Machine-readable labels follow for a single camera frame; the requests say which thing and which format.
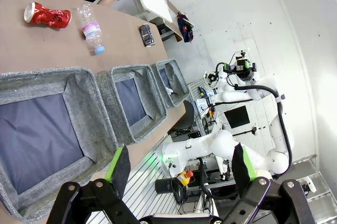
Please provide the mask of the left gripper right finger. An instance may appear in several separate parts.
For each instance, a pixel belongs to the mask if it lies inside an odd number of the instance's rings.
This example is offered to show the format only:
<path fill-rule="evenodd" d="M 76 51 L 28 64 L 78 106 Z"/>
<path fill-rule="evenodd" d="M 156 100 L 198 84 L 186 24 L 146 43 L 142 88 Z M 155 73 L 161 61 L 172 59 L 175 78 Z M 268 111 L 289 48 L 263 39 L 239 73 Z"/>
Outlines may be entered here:
<path fill-rule="evenodd" d="M 315 223 L 301 184 L 257 176 L 241 144 L 234 148 L 232 172 L 240 199 L 222 223 L 252 223 L 259 210 L 270 211 L 277 223 Z"/>

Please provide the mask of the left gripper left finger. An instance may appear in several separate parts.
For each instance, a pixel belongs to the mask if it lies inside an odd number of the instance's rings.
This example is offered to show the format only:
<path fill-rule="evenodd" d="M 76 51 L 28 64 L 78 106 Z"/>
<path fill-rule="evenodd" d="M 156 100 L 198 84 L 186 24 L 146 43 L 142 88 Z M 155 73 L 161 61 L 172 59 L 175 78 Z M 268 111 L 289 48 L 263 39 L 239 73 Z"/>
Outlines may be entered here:
<path fill-rule="evenodd" d="M 110 223 L 139 223 L 122 200 L 130 171 L 127 147 L 117 148 L 103 178 L 84 186 L 73 181 L 61 186 L 47 223 L 87 223 L 92 212 L 98 211 Z"/>

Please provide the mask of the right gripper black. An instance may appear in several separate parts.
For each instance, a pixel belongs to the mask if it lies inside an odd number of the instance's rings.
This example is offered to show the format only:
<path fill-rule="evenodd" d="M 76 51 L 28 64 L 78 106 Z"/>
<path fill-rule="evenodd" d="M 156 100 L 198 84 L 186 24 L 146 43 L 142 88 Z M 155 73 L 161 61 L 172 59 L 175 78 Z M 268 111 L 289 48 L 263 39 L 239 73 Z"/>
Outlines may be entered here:
<path fill-rule="evenodd" d="M 256 63 L 246 60 L 241 65 L 234 65 L 234 73 L 242 81 L 251 81 L 254 77 L 254 72 L 257 71 Z M 224 63 L 223 72 L 233 73 L 233 65 Z"/>

